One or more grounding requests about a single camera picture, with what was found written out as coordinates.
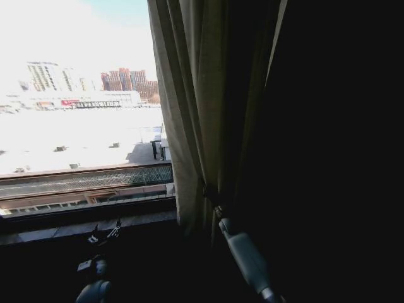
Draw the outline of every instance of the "distant building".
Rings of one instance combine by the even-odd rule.
[[[56,63],[28,62],[28,70],[31,74],[33,85],[38,92],[69,90],[66,77]]]
[[[118,71],[111,71],[109,74],[101,74],[104,90],[122,90],[121,77]]]
[[[131,82],[134,90],[139,92],[142,99],[149,99],[156,93],[158,93],[157,81],[148,81],[146,79],[146,71],[131,72]]]
[[[94,83],[93,80],[89,80],[89,79],[86,79],[86,78],[80,78],[80,84],[81,84],[81,88],[83,89],[84,92],[97,90],[95,88],[95,83]]]
[[[147,80],[145,70],[129,71],[128,68],[120,68],[110,74],[102,73],[101,80],[104,90],[136,90],[143,100],[158,95],[157,81]]]
[[[23,92],[21,95],[0,96],[0,107],[49,109],[80,109],[101,107],[138,107],[140,95],[136,91],[108,92]]]
[[[131,83],[131,74],[128,68],[119,69],[119,78],[121,80],[122,90],[133,90]]]
[[[28,62],[27,66],[32,85],[38,92],[83,90],[80,78],[73,68],[62,68],[52,62]]]
[[[23,91],[26,91],[26,90],[29,90],[29,89],[30,89],[29,84],[28,84],[27,82],[25,82],[25,81],[19,80],[19,81],[18,81],[18,84],[20,85],[20,87],[21,87],[21,89],[22,89]]]
[[[101,73],[101,80],[102,80],[102,86],[104,87],[104,90],[110,90],[108,73]]]

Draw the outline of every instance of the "balcony railing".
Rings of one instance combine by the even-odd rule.
[[[92,189],[172,183],[171,163],[0,178],[0,201]]]

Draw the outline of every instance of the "gray curtain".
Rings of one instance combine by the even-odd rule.
[[[239,203],[286,2],[148,0],[178,219],[186,235],[210,240],[210,202]]]

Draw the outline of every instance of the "window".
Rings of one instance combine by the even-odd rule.
[[[65,16],[74,16],[68,27]],[[50,32],[32,47],[27,25]],[[147,0],[15,0],[0,8],[0,26],[10,58],[0,62],[0,215],[92,207],[100,199],[87,191],[98,189],[145,198],[132,192],[172,184],[151,142],[162,112],[147,104],[157,82]]]

